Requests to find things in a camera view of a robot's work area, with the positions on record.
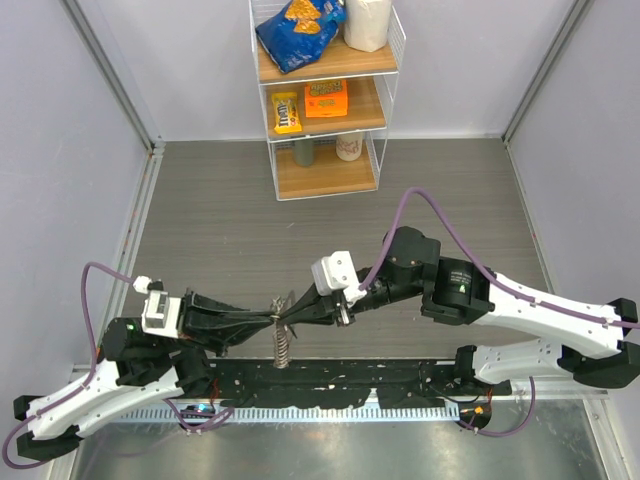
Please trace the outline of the white paper towel roll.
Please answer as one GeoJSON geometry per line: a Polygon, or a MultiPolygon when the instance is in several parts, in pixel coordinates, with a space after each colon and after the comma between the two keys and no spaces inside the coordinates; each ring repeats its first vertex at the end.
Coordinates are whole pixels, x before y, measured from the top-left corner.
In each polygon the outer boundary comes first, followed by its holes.
{"type": "Polygon", "coordinates": [[[386,45],[390,0],[346,0],[345,7],[344,40],[349,47],[371,53],[386,45]]]}

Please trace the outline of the orange candy box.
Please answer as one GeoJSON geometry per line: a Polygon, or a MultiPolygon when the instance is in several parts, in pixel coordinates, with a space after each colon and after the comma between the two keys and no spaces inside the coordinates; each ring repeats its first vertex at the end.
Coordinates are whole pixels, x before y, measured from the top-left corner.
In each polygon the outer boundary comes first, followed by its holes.
{"type": "Polygon", "coordinates": [[[346,116],[349,107],[347,82],[332,79],[307,83],[304,104],[307,118],[346,116]]]}

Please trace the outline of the white printed cup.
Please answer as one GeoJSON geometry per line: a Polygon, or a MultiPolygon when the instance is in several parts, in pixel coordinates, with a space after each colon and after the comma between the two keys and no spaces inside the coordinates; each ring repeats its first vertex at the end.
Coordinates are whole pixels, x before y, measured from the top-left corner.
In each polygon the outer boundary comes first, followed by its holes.
{"type": "Polygon", "coordinates": [[[357,160],[363,147],[364,133],[342,133],[336,136],[336,155],[339,159],[351,162],[357,160]]]}

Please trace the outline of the blue chips bag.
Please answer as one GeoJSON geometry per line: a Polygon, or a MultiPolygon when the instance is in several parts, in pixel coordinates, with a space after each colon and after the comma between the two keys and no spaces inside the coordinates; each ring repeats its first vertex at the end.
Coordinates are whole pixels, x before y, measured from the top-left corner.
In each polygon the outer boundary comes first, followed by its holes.
{"type": "Polygon", "coordinates": [[[346,19],[343,1],[289,1],[255,31],[278,70],[289,74],[317,62],[346,19]]]}

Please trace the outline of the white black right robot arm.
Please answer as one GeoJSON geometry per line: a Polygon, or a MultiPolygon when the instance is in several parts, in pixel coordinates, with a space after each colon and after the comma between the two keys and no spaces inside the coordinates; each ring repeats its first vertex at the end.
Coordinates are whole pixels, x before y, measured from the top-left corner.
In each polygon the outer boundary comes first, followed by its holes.
{"type": "Polygon", "coordinates": [[[346,326],[358,313],[418,297],[421,314],[438,323],[532,337],[458,348],[452,380],[463,393],[526,377],[571,378],[602,389],[621,389],[638,378],[639,347],[626,339],[638,322],[634,302],[585,304],[531,289],[471,261],[442,256],[439,241],[408,226],[387,233],[383,247],[372,268],[355,269],[347,251],[316,261],[313,285],[281,313],[279,325],[346,326]]]}

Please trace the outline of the metal key organizer with rings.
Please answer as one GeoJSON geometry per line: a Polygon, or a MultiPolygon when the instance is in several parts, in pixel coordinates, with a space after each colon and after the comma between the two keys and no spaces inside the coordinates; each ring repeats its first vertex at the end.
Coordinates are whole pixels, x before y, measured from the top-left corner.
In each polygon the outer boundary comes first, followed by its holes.
{"type": "Polygon", "coordinates": [[[289,344],[293,334],[281,321],[282,313],[295,304],[295,292],[290,291],[286,298],[276,297],[272,300],[271,319],[275,330],[273,332],[274,360],[273,366],[277,369],[285,369],[290,363],[289,344]]]}

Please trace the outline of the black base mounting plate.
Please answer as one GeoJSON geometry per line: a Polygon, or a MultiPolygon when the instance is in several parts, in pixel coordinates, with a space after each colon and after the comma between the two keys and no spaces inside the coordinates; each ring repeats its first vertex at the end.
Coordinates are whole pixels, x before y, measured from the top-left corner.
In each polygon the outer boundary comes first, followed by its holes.
{"type": "Polygon", "coordinates": [[[236,408],[360,408],[371,394],[383,409],[430,407],[442,398],[508,396],[495,386],[463,377],[450,361],[435,359],[304,359],[278,369],[267,359],[216,359],[202,397],[236,408]]]}

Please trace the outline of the yellow candy bag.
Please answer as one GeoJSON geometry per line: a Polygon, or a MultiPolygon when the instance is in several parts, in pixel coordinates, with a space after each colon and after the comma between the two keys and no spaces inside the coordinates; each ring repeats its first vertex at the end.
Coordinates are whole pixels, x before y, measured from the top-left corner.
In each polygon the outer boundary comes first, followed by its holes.
{"type": "Polygon", "coordinates": [[[274,93],[271,95],[271,100],[275,115],[274,132],[279,135],[301,132],[297,93],[274,93]]]}

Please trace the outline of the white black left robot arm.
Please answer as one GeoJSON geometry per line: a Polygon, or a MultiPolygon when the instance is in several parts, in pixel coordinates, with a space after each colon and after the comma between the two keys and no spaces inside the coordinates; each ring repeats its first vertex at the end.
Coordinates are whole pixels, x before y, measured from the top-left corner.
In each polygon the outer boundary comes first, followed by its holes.
{"type": "Polygon", "coordinates": [[[194,292],[151,290],[138,317],[107,326],[89,372],[55,393],[14,401],[16,450],[33,464],[64,456],[110,421],[156,401],[200,398],[213,388],[208,353],[223,355],[272,325],[251,311],[194,292]]]}

